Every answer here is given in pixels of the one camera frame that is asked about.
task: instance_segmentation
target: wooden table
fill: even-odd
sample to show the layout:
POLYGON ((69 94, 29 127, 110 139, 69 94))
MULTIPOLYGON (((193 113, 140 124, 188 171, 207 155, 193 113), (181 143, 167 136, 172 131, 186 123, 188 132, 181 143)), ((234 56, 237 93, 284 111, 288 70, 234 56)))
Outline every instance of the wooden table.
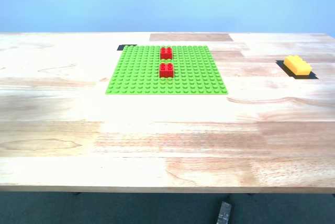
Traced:
POLYGON ((334 121, 325 34, 0 34, 1 190, 335 193, 334 121), (107 96, 119 44, 207 45, 229 95, 107 96))

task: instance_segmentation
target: light wood panel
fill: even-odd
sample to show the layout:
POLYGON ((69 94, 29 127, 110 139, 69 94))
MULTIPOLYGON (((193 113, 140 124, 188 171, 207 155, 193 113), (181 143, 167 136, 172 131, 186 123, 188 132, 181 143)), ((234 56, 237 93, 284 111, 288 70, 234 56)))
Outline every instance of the light wood panel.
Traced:
POLYGON ((0 190, 335 193, 334 52, 325 34, 0 34, 0 190), (208 45, 229 95, 106 96, 119 44, 208 45), (319 79, 288 77, 289 54, 319 79))

